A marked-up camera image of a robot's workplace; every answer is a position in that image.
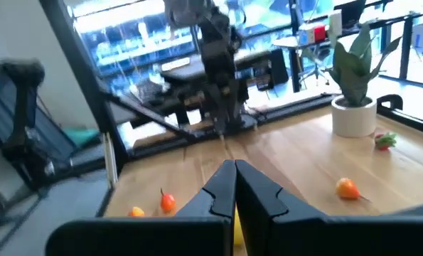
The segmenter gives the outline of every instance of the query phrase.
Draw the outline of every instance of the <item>green leaf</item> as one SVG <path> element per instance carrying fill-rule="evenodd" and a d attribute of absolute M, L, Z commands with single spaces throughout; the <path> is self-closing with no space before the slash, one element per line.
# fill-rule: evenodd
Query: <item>green leaf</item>
<path fill-rule="evenodd" d="M 358 77 L 349 66 L 341 66 L 341 81 L 339 87 L 342 90 L 350 107 L 362 107 L 363 100 L 368 93 L 368 82 L 365 78 Z"/>
<path fill-rule="evenodd" d="M 365 23 L 361 26 L 360 33 L 353 41 L 349 53 L 353 53 L 358 57 L 363 56 L 370 42 L 370 28 L 369 25 Z"/>
<path fill-rule="evenodd" d="M 352 53 L 346 52 L 342 43 L 337 42 L 334 49 L 333 66 L 338 66 L 343 70 L 343 67 L 350 68 L 358 77 L 365 76 L 365 69 L 360 58 Z"/>
<path fill-rule="evenodd" d="M 328 73 L 330 74 L 331 78 L 333 78 L 334 82 L 339 85 L 339 83 L 341 82 L 341 72 L 339 70 L 339 67 L 333 67 L 329 69 Z"/>
<path fill-rule="evenodd" d="M 375 140 L 377 147 L 394 146 L 396 145 L 396 134 L 387 133 Z"/>
<path fill-rule="evenodd" d="M 363 68 L 365 69 L 365 73 L 370 73 L 370 66 L 373 63 L 373 47 L 372 43 L 374 38 L 372 38 L 369 44 L 366 46 L 366 50 L 362 56 L 360 56 L 361 62 L 363 63 Z"/>
<path fill-rule="evenodd" d="M 379 74 L 383 62 L 385 61 L 385 59 L 388 57 L 389 54 L 391 54 L 397 49 L 400 41 L 401 41 L 401 37 L 396 38 L 393 42 L 391 42 L 386 47 L 386 49 L 383 51 L 380 62 L 377 64 L 377 67 L 375 67 L 374 70 L 369 74 L 369 80 L 374 79 Z"/>

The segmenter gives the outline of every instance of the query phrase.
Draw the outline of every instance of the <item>red pepper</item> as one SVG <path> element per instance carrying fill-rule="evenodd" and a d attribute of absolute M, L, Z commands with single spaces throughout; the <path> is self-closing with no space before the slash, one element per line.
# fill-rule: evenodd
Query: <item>red pepper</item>
<path fill-rule="evenodd" d="M 380 151 L 387 151 L 390 147 L 396 145 L 396 134 L 387 132 L 386 134 L 378 134 L 374 137 L 375 147 Z"/>

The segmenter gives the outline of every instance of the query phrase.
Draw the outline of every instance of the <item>window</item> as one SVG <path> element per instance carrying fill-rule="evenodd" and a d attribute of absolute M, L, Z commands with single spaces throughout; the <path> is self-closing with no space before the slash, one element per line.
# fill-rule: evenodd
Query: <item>window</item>
<path fill-rule="evenodd" d="M 84 1 L 81 4 L 73 6 L 73 13 L 75 17 L 85 16 L 91 14 L 93 12 L 107 10 L 116 6 L 121 6 L 124 4 L 131 4 L 134 3 L 136 0 L 110 0 L 110 1 Z"/>
<path fill-rule="evenodd" d="M 398 0 L 396 5 L 388 4 L 388 9 L 403 9 L 405 11 L 418 11 L 423 12 L 423 0 L 408 1 L 408 0 Z M 423 16 L 416 18 L 414 20 L 414 25 L 423 23 Z M 398 22 L 392 25 L 391 40 L 402 36 L 404 31 L 404 22 Z"/>
<path fill-rule="evenodd" d="M 316 16 L 322 16 L 332 11 L 335 5 L 348 0 L 303 0 L 300 2 L 305 21 Z"/>
<path fill-rule="evenodd" d="M 135 85 L 141 80 L 148 78 L 159 78 L 158 65 L 148 65 L 144 68 L 135 68 L 130 73 L 120 73 L 115 76 L 105 78 L 110 91 L 115 94 L 124 92 L 130 85 Z"/>
<path fill-rule="evenodd" d="M 85 13 L 83 9 L 81 6 L 80 13 Z M 195 50 L 189 28 L 170 31 L 162 0 L 141 1 L 81 16 L 74 25 L 100 75 Z"/>
<path fill-rule="evenodd" d="M 291 36 L 291 29 L 285 29 L 283 31 L 269 33 L 267 35 L 258 36 L 255 38 L 251 38 L 248 40 L 243 41 L 241 49 L 250 50 L 250 51 L 262 51 L 262 50 L 269 50 L 273 48 L 273 41 L 284 38 L 287 36 Z M 288 62 L 289 56 L 288 52 L 285 51 L 284 59 Z"/>
<path fill-rule="evenodd" d="M 290 24 L 288 0 L 214 0 L 243 36 Z"/>

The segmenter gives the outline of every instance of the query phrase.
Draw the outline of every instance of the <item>red object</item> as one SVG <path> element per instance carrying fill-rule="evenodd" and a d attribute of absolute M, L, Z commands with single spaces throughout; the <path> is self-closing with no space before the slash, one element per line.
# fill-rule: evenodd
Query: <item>red object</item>
<path fill-rule="evenodd" d="M 314 38 L 316 39 L 316 42 L 325 40 L 326 38 L 325 25 L 319 25 L 314 28 Z"/>
<path fill-rule="evenodd" d="M 175 198 L 171 194 L 164 194 L 161 188 L 161 208 L 164 213 L 169 213 L 176 207 Z"/>

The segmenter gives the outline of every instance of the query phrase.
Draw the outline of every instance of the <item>white pot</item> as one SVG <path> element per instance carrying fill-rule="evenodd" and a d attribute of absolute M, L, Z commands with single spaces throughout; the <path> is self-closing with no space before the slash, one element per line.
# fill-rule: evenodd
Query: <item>white pot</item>
<path fill-rule="evenodd" d="M 364 107 L 342 107 L 339 102 L 344 96 L 338 96 L 331 102 L 333 115 L 333 132 L 342 137 L 361 138 L 375 131 L 377 117 L 377 100 Z"/>

